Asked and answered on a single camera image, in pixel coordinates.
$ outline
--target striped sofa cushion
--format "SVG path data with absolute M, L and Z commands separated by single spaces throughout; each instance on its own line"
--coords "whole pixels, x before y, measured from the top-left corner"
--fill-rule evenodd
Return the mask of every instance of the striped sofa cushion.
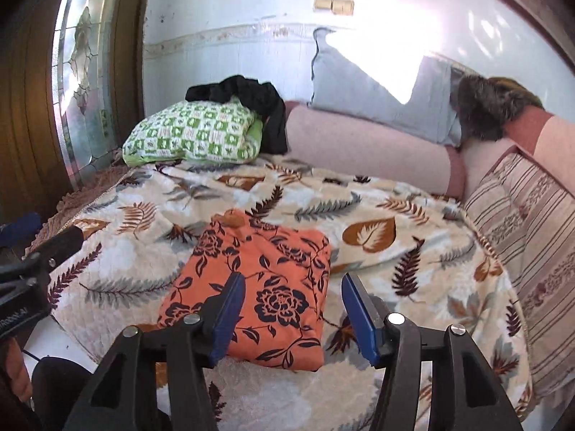
M 535 393 L 575 377 L 575 199 L 510 154 L 465 202 L 508 269 L 527 319 Z

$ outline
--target green checkered pillow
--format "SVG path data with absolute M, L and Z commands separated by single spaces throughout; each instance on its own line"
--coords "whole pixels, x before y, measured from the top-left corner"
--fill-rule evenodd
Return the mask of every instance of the green checkered pillow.
M 138 123 L 124 143 L 130 167 L 176 158 L 242 164 L 262 143 L 263 123 L 237 97 L 230 102 L 178 102 Z

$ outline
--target person's hand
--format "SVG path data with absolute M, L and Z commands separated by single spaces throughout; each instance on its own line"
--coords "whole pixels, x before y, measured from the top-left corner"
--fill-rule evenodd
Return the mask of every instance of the person's hand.
M 4 368 L 10 378 L 12 393 L 22 402 L 29 400 L 32 397 L 32 383 L 24 364 L 22 351 L 14 338 L 8 341 L 8 353 L 6 354 Z

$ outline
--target black pants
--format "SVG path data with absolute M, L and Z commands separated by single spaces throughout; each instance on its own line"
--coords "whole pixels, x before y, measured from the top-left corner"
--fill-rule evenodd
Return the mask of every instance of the black pants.
M 89 371 L 70 360 L 50 356 L 40 360 L 32 374 L 32 399 L 34 410 L 42 422 L 42 431 L 62 431 L 91 376 Z M 168 415 L 159 413 L 162 431 L 171 431 Z

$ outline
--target silver bolt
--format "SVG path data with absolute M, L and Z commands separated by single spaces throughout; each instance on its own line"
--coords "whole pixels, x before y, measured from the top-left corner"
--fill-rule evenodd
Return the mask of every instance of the silver bolt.
M 405 322 L 405 317 L 403 314 L 393 312 L 387 316 L 387 320 L 396 326 L 401 326 Z
M 465 329 L 461 324 L 451 324 L 451 331 L 455 335 L 463 335 L 467 332 L 467 329 Z
M 183 322 L 184 324 L 193 325 L 198 324 L 198 322 L 200 322 L 201 319 L 202 318 L 199 317 L 199 314 L 193 313 L 185 315 L 183 318 Z
M 127 338 L 133 337 L 137 333 L 138 333 L 138 328 L 136 326 L 128 326 L 127 328 L 125 328 L 122 331 L 122 335 L 127 337 Z

